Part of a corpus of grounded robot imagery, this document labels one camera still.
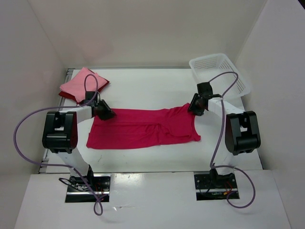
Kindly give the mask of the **light pink t-shirt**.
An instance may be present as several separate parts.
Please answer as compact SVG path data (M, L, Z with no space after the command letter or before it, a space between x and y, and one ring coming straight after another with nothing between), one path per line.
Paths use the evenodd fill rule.
M60 91L69 93L75 96L77 102L82 102L85 99L85 87L87 91L96 90L96 81L92 76L89 76L85 82L85 77L89 74L93 74L98 82L98 89L103 86L107 79L100 77L97 73L94 73L88 68L83 67L70 81L60 86Z

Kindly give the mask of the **magenta t-shirt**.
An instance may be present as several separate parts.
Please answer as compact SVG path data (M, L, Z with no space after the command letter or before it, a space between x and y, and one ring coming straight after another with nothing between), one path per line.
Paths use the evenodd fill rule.
M160 110L115 109L115 117L95 117L86 146L92 149L138 149L198 142L189 104Z

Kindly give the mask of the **dark red t-shirt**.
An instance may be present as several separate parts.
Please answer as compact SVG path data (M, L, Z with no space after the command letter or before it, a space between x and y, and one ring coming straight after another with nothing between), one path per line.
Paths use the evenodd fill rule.
M98 92L100 93L100 92L103 90L103 88L105 88L109 83L110 83L110 82L107 80L106 83L98 89ZM80 102L77 102L75 96L73 96L73 95L71 95L71 94L69 94L69 93L60 91L60 92L59 92L59 96L65 98L65 99L73 100L76 104L79 104L79 103L80 103Z

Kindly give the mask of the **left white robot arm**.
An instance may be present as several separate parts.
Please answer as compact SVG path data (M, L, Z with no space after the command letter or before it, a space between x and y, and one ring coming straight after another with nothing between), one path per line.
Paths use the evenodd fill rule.
M65 165L69 166L73 185L85 183L81 176L92 187L96 183L91 166L84 161L78 148L78 123L96 117L106 121L116 116L116 113L104 100L99 99L99 93L86 91L81 107L65 111L51 111L46 115L42 135L43 146L57 154Z

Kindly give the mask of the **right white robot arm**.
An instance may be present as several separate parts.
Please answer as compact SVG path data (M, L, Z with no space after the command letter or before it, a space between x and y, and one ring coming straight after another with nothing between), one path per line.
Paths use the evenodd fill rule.
M256 113L239 109L225 101L220 94L214 94L209 82L197 84L197 93L188 108L188 112L196 116L202 116L205 111L216 114L222 121L220 137L210 162L210 177L213 184L216 184L218 179L223 178L217 173L217 168L234 168L231 165L214 164L222 137L227 150L233 156L253 152L260 147L261 138Z

